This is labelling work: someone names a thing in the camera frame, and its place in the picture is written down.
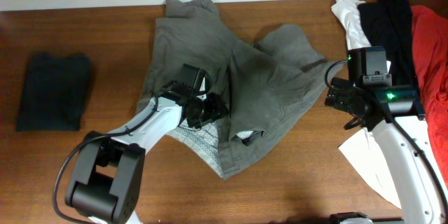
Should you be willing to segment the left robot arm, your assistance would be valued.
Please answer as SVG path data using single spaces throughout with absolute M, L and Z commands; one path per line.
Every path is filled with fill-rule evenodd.
M 182 122 L 200 130 L 228 114 L 210 89 L 205 70 L 184 64 L 129 122 L 85 136 L 62 165 L 76 161 L 64 201 L 83 216 L 82 223 L 139 223 L 135 208 L 149 150 Z

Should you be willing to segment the grey cargo shorts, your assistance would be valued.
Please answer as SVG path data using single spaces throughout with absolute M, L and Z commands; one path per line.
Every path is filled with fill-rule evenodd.
M 229 113 L 199 131 L 178 127 L 170 136 L 221 179 L 264 158 L 315 104 L 324 78 L 339 70 L 295 24 L 283 24 L 251 45 L 224 25 L 212 0 L 166 0 L 137 110 L 184 64 L 209 74 L 211 91 L 222 96 Z

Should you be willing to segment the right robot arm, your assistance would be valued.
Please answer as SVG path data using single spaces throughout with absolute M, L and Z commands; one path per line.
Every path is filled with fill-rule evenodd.
M 447 187 L 435 161 L 419 93 L 393 84 L 381 46 L 349 50 L 348 79 L 325 77 L 325 105 L 349 113 L 381 149 L 405 223 L 446 223 Z

